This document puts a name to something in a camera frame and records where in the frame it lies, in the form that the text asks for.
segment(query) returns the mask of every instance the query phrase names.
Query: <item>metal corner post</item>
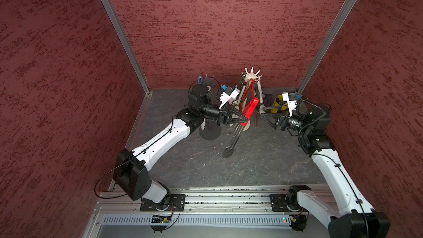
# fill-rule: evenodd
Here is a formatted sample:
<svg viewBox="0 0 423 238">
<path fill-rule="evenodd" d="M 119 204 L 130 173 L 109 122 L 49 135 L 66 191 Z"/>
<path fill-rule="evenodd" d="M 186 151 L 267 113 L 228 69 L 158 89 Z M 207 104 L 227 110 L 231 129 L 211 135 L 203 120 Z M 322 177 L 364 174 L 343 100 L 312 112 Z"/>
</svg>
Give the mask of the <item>metal corner post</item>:
<svg viewBox="0 0 423 238">
<path fill-rule="evenodd" d="M 335 20 L 332 23 L 332 26 L 330 27 L 328 33 L 326 34 L 325 39 L 323 40 L 319 50 L 317 51 L 316 55 L 314 56 L 313 61 L 311 62 L 310 67 L 305 72 L 301 82 L 299 83 L 299 86 L 297 88 L 298 93 L 302 93 L 307 86 L 308 82 L 310 81 L 314 71 L 316 70 L 317 66 L 319 66 L 320 61 L 325 56 L 325 53 L 329 49 L 330 45 L 332 44 L 332 41 L 335 39 L 336 34 L 338 34 L 338 31 L 341 29 L 342 24 L 348 17 L 348 14 L 351 12 L 353 6 L 357 0 L 345 0 L 342 4 L 341 9 L 339 10 L 338 14 L 336 15 Z"/>
<path fill-rule="evenodd" d="M 140 83 L 144 89 L 144 92 L 146 94 L 150 93 L 150 87 L 147 83 L 147 79 L 145 78 L 140 64 L 138 63 L 137 56 L 135 55 L 134 50 L 132 49 L 132 46 L 130 44 L 130 41 L 128 40 L 128 37 L 126 36 L 125 30 L 122 26 L 121 21 L 119 20 L 118 14 L 116 13 L 115 8 L 113 7 L 112 0 L 101 0 L 103 3 L 104 8 L 106 9 L 107 14 L 109 15 L 109 19 L 112 22 L 116 33 L 119 36 L 119 39 L 121 40 L 121 43 L 126 51 L 126 54 L 128 58 L 131 61 L 132 67 L 134 67 L 135 73 L 138 76 L 138 79 L 140 80 Z"/>
</svg>

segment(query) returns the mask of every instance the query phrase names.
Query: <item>mounting plate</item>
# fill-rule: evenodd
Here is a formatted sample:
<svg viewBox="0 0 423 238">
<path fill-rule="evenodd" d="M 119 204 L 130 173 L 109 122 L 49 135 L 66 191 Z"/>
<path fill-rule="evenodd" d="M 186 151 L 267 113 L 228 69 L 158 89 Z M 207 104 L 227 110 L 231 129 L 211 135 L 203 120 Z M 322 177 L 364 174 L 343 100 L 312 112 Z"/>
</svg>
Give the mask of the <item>mounting plate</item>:
<svg viewBox="0 0 423 238">
<path fill-rule="evenodd" d="M 273 212 L 289 211 L 288 207 L 286 206 L 285 196 L 286 195 L 277 195 L 277 194 L 269 195 L 270 204 L 272 205 Z"/>
<path fill-rule="evenodd" d="M 173 202 L 175 206 L 178 206 L 181 211 L 184 210 L 185 206 L 185 194 L 171 194 L 169 202 Z M 172 206 L 168 206 L 164 211 L 170 211 Z M 154 204 L 149 199 L 143 199 L 143 202 L 140 207 L 140 211 L 154 211 L 161 212 L 154 207 Z"/>
</svg>

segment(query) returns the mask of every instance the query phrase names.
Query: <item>gray floor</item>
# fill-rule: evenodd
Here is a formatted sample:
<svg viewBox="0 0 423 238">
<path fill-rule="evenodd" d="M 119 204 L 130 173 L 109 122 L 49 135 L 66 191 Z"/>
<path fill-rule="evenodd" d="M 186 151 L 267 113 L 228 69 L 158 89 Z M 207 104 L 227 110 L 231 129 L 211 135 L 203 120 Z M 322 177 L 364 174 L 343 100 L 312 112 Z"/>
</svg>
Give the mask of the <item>gray floor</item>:
<svg viewBox="0 0 423 238">
<path fill-rule="evenodd" d="M 272 94 L 282 91 L 263 89 L 263 93 Z M 160 132 L 187 104 L 186 89 L 153 90 L 142 132 L 134 138 L 138 145 Z M 255 115 L 233 156 L 223 159 L 221 155 L 232 132 L 229 125 L 222 125 L 220 137 L 207 141 L 195 131 L 157 161 L 150 177 L 170 188 L 325 183 L 318 167 L 298 147 L 296 137 L 287 131 L 273 130 L 262 119 L 256 127 Z"/>
</svg>

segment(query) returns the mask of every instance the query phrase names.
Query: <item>vented metal panel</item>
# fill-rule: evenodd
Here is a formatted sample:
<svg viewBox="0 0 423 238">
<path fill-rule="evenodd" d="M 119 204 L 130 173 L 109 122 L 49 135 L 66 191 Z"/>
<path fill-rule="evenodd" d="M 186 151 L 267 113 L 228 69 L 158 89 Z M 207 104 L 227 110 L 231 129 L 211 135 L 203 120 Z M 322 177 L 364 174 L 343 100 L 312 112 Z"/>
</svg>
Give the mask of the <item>vented metal panel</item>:
<svg viewBox="0 0 423 238">
<path fill-rule="evenodd" d="M 177 219 L 175 214 L 172 223 Z M 151 223 L 151 214 L 106 214 L 103 225 L 163 225 Z M 228 214 L 181 214 L 175 223 L 179 226 L 225 226 L 225 227 L 254 227 L 254 228 L 291 228 L 289 215 L 228 215 Z"/>
</svg>

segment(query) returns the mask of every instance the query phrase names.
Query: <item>white bracket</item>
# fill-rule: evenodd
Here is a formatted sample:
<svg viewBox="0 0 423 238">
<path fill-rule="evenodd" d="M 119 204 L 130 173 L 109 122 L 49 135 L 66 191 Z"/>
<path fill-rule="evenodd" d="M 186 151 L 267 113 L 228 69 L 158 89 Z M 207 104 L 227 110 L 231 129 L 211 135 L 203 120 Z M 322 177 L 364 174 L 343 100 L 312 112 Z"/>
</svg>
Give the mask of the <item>white bracket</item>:
<svg viewBox="0 0 423 238">
<path fill-rule="evenodd" d="M 328 228 L 331 216 L 341 217 L 338 211 L 327 204 L 322 198 L 315 195 L 311 190 L 297 192 L 298 204 L 313 214 L 326 228 Z"/>
<path fill-rule="evenodd" d="M 223 91 L 219 98 L 219 100 L 222 102 L 222 104 L 220 104 L 219 106 L 219 109 L 223 108 L 223 106 L 226 104 L 226 102 L 229 101 L 230 98 L 233 98 L 235 100 L 238 95 L 238 88 L 235 88 L 230 95 L 226 94 L 225 91 Z"/>
<path fill-rule="evenodd" d="M 292 116 L 292 111 L 297 108 L 296 100 L 289 100 L 288 92 L 282 93 L 282 100 L 288 104 L 289 116 Z"/>
</svg>

